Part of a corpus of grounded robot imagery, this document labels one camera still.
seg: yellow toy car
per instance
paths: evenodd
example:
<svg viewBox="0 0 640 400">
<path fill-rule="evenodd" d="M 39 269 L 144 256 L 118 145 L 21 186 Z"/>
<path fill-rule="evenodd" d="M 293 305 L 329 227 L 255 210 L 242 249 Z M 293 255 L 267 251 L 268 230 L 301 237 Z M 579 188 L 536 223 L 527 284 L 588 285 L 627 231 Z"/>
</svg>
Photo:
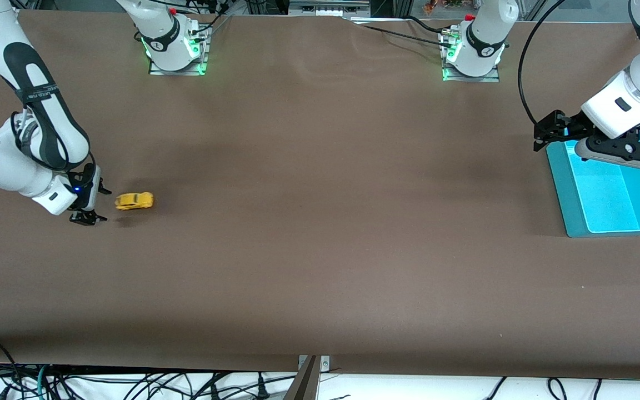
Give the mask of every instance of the yellow toy car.
<svg viewBox="0 0 640 400">
<path fill-rule="evenodd" d="M 150 208 L 154 198 L 150 192 L 125 193 L 115 198 L 115 208 L 118 210 L 134 210 L 135 208 Z"/>
</svg>

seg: blue tray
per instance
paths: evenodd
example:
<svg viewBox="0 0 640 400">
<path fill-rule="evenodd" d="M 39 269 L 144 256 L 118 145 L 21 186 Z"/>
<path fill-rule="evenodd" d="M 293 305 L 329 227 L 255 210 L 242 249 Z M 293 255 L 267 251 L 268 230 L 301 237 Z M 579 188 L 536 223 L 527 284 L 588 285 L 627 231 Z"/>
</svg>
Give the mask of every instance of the blue tray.
<svg viewBox="0 0 640 400">
<path fill-rule="evenodd" d="M 564 227 L 571 238 L 640 235 L 640 169 L 582 161 L 576 140 L 547 147 Z"/>
</svg>

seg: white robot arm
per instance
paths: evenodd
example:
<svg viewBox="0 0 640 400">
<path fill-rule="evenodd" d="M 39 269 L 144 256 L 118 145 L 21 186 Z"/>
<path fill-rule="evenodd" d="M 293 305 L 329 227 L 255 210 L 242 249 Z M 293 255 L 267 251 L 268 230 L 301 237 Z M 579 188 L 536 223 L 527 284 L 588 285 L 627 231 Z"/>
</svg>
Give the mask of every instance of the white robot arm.
<svg viewBox="0 0 640 400">
<path fill-rule="evenodd" d="M 460 43 L 446 61 L 465 76 L 487 75 L 500 62 L 505 40 L 519 15 L 515 0 L 487 0 L 475 20 L 452 27 L 458 31 Z"/>
<path fill-rule="evenodd" d="M 629 1 L 629 15 L 640 40 L 640 0 Z M 640 168 L 640 54 L 599 93 L 566 117 L 553 111 L 535 128 L 535 150 L 550 142 L 578 139 L 574 151 L 583 159 Z"/>
<path fill-rule="evenodd" d="M 103 219 L 94 212 L 100 169 L 86 165 L 86 132 L 71 116 L 41 57 L 23 33 L 7 0 L 0 0 L 0 76 L 23 103 L 0 128 L 0 189 L 32 198 L 59 215 L 74 211 L 72 221 L 93 225 Z"/>
<path fill-rule="evenodd" d="M 116 0 L 142 35 L 147 55 L 158 68 L 178 71 L 200 57 L 190 42 L 198 40 L 197 21 L 150 0 Z"/>
</svg>

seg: metal frame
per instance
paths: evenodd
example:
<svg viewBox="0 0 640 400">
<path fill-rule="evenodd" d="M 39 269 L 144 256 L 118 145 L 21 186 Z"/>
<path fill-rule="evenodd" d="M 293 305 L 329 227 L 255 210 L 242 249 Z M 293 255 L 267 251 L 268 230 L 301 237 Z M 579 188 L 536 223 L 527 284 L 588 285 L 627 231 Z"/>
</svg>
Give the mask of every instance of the metal frame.
<svg viewBox="0 0 640 400">
<path fill-rule="evenodd" d="M 322 356 L 307 356 L 283 400 L 316 400 L 321 368 Z"/>
</svg>

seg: brown table surface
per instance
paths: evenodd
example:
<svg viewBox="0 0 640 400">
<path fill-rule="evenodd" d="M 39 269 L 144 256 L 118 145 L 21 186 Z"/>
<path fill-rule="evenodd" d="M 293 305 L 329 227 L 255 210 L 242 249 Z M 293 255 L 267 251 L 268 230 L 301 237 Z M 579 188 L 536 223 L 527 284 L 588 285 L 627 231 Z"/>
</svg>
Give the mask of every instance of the brown table surface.
<svg viewBox="0 0 640 400">
<path fill-rule="evenodd" d="M 640 237 L 566 237 L 516 88 L 531 24 L 498 84 L 442 82 L 431 45 L 340 18 L 234 17 L 195 78 L 148 76 L 124 13 L 21 24 L 105 185 L 156 203 L 100 198 L 110 220 L 84 228 L 0 190 L 18 361 L 640 377 Z M 547 24 L 536 117 L 576 112 L 638 52 L 629 25 Z M 0 126 L 15 109 L 0 79 Z"/>
</svg>

